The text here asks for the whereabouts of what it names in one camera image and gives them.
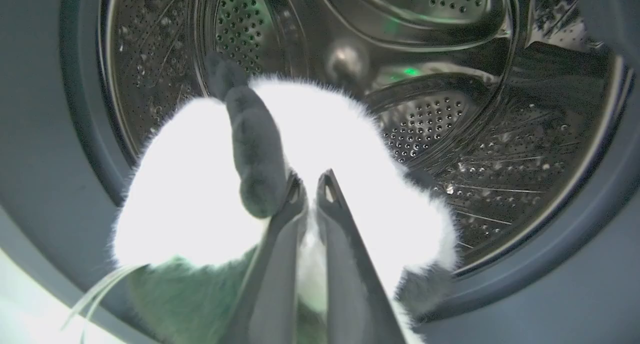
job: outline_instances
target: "stainless steel drum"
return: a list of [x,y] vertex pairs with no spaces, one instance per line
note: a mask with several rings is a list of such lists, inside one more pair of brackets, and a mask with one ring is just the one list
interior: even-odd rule
[[346,86],[379,115],[396,159],[447,195],[463,274],[540,230],[603,148],[628,75],[576,3],[110,0],[103,64],[132,157],[177,104],[207,92],[211,50],[252,75]]

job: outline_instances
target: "white fur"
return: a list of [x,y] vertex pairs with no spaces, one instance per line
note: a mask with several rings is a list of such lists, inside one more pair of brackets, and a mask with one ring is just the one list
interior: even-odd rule
[[[285,159],[306,186],[311,212],[318,179],[333,169],[390,298],[404,270],[455,268],[457,233],[448,207],[404,179],[405,169],[361,104],[311,83],[262,78],[251,86],[278,125]],[[158,265],[182,256],[194,266],[215,266],[258,243],[266,221],[242,207],[231,149],[220,102],[195,99],[178,112],[141,160],[116,225],[116,261]],[[299,249],[298,288],[306,305],[325,313],[326,248],[314,225]],[[402,305],[393,300],[393,308],[407,344],[423,342]]]
[[164,264],[180,256],[194,266],[242,257],[268,220],[240,199],[231,123],[222,103],[190,101],[151,141],[119,215],[112,253],[119,265]]

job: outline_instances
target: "washing machine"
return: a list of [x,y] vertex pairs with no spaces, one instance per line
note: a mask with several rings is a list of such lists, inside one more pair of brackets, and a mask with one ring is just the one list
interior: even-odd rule
[[[462,265],[430,344],[640,342],[640,0],[0,2],[3,342],[49,341],[112,269],[131,168],[214,51],[347,89],[434,178]],[[121,285],[93,320],[160,342]]]

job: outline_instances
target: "metal drum wall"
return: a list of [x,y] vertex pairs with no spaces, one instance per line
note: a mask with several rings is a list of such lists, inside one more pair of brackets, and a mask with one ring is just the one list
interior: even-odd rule
[[131,157],[207,92],[211,50],[252,75],[345,86],[377,113],[396,159],[428,170],[455,208],[460,275],[569,198],[619,109],[606,87],[628,79],[586,32],[577,0],[109,0],[103,18]]

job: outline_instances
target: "cat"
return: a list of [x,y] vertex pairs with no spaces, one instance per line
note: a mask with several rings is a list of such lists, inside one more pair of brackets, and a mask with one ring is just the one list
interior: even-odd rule
[[[217,98],[189,100],[151,138],[114,225],[116,265],[144,266],[128,278],[135,310],[172,344],[217,342],[274,212],[272,204],[248,207],[251,175],[237,170],[234,142],[242,123],[230,120],[246,117],[222,101],[246,79],[229,70],[227,77],[209,74]],[[294,173],[306,187],[297,342],[327,340],[326,247],[313,212],[318,179],[332,169],[407,344],[424,344],[414,317],[437,304],[458,264],[458,233],[444,199],[412,180],[390,156],[375,116],[341,90],[275,75],[248,86],[240,96],[258,95],[279,134],[279,146],[256,155],[271,155],[283,166],[277,177]]]

